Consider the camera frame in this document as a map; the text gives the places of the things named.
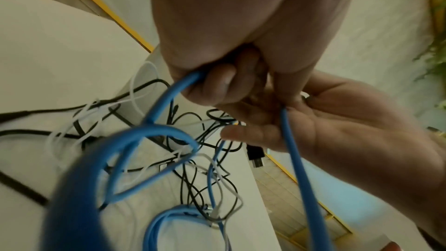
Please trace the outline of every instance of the hand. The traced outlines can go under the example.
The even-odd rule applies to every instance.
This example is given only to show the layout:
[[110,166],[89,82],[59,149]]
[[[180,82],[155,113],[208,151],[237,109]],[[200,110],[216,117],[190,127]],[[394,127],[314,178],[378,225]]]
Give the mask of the hand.
[[350,0],[152,0],[160,48],[174,80],[209,63],[184,92],[202,105],[262,89],[266,73],[282,102],[299,93],[338,30]]
[[[309,97],[287,109],[304,158],[403,212],[411,210],[406,214],[425,230],[432,231],[428,225],[437,220],[446,228],[444,144],[363,83],[314,71],[303,90]],[[280,107],[269,91],[248,102],[219,105],[247,124],[227,126],[221,137],[285,152]],[[429,224],[418,221],[421,213]]]

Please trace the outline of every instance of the blue ethernet cable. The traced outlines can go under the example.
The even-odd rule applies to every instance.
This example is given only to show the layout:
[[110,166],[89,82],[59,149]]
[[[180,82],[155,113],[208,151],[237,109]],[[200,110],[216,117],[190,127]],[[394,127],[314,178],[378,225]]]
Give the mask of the blue ethernet cable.
[[[179,165],[193,158],[198,151],[198,144],[191,136],[167,125],[156,125],[155,121],[175,96],[188,86],[203,80],[205,76],[206,71],[199,70],[190,73],[181,81],[173,84],[156,101],[140,125],[113,134],[94,144],[75,162],[60,180],[53,198],[50,201],[42,229],[42,240],[39,247],[41,251],[113,251],[100,224],[99,212],[96,206],[97,181],[101,170],[110,158],[116,153],[119,153],[116,167],[109,177],[105,193],[106,203],[115,203],[153,184],[153,182],[172,172]],[[281,121],[282,133],[287,149],[290,152],[307,213],[313,250],[333,251],[324,220],[319,211],[318,203],[311,189],[300,154],[288,125],[286,110],[281,111]],[[130,161],[141,140],[145,137],[161,135],[184,140],[192,147],[192,152],[188,156],[181,158],[178,162],[167,166],[158,174],[143,180],[140,184],[126,191],[115,193],[122,169]],[[223,145],[224,143],[222,142],[214,156],[214,160],[217,159]],[[212,166],[210,166],[208,172],[208,182],[211,174],[213,174]],[[215,207],[215,199],[211,185],[209,185],[208,189],[211,204]],[[157,236],[162,223],[167,220],[188,220],[200,224],[209,224],[198,214],[195,208],[177,206],[169,209],[155,217],[149,224],[144,235],[144,251],[157,250]],[[219,223],[219,227],[223,231],[222,223]]]

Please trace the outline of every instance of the palm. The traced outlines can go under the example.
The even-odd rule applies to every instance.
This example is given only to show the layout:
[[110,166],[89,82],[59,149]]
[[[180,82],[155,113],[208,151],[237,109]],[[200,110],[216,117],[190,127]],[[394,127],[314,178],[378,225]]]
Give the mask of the palm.
[[[389,182],[405,191],[417,186],[423,190],[435,183],[430,175],[431,166],[438,165],[432,159],[436,156],[433,142],[416,120],[386,95],[320,72],[312,75],[304,91],[310,97],[287,108],[297,145],[306,159],[378,195]],[[264,92],[249,103],[220,106],[247,124],[227,127],[222,137],[286,151],[278,121],[280,106],[274,101]]]

